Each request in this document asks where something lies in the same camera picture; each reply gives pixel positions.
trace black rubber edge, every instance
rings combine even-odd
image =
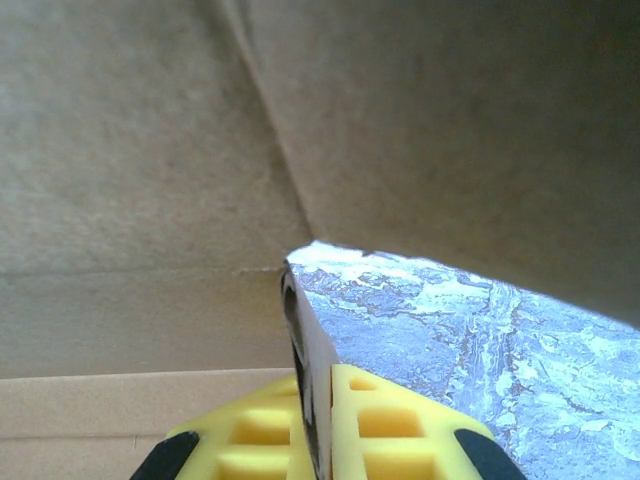
[[[454,434],[482,480],[527,480],[509,455],[490,438],[466,428]]]
[[[196,432],[184,432],[158,443],[131,480],[175,480],[196,448],[200,437]]]

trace cardboard edge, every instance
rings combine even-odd
[[[282,276],[284,315],[302,403],[303,423],[316,478],[331,478],[331,367],[340,363],[327,333],[316,318],[288,263]]]
[[[130,478],[161,435],[0,440],[0,477]]]
[[[0,440],[164,436],[291,368],[0,380]]]

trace cardboard wall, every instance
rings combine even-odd
[[[225,24],[5,3],[0,378],[290,366],[279,270],[311,235]]]
[[[316,238],[640,325],[639,3],[217,3]]]

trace cardboard box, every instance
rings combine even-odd
[[[290,372],[313,239],[637,323],[637,40],[592,4],[6,2],[0,476],[126,477]]]

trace yellow plastic object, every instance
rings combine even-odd
[[[174,428],[200,441],[176,480],[314,480],[295,376]]]
[[[332,383],[333,480],[482,480],[454,436],[481,423],[350,365]]]

